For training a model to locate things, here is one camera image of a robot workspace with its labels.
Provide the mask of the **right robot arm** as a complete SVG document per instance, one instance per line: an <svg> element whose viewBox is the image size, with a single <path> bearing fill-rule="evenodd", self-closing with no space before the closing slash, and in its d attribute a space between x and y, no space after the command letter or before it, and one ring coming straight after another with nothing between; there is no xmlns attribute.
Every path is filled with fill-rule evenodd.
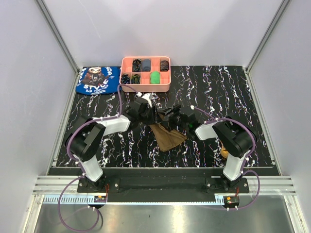
<svg viewBox="0 0 311 233"><path fill-rule="evenodd" d="M241 123L237 114L214 118L193 105L157 109L156 114L157 122L168 131L185 130L192 140L219 139L221 152L227 155L227 159L221 177L215 182L216 189L229 193L238 187L244 165L259 138L253 128Z"/></svg>

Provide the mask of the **brown cloth napkin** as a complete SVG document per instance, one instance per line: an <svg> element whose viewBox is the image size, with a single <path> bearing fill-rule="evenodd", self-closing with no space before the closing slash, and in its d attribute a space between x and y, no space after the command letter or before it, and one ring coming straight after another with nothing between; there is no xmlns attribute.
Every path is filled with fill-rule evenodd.
<svg viewBox="0 0 311 233"><path fill-rule="evenodd" d="M177 130L166 130L161 124L149 125L151 128L160 151L166 152L181 145L187 137Z"/></svg>

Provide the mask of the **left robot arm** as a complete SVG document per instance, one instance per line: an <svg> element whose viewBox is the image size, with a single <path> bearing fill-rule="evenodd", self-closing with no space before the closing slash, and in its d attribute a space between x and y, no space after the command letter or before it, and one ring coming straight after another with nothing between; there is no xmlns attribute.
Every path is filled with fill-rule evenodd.
<svg viewBox="0 0 311 233"><path fill-rule="evenodd" d="M82 170L81 180L88 182L94 192L105 189L105 175L96 158L104 136L130 131L140 124L153 124L160 119L152 105L152 94L143 94L129 103L120 115L110 117L81 117L67 134L67 155Z"/></svg>

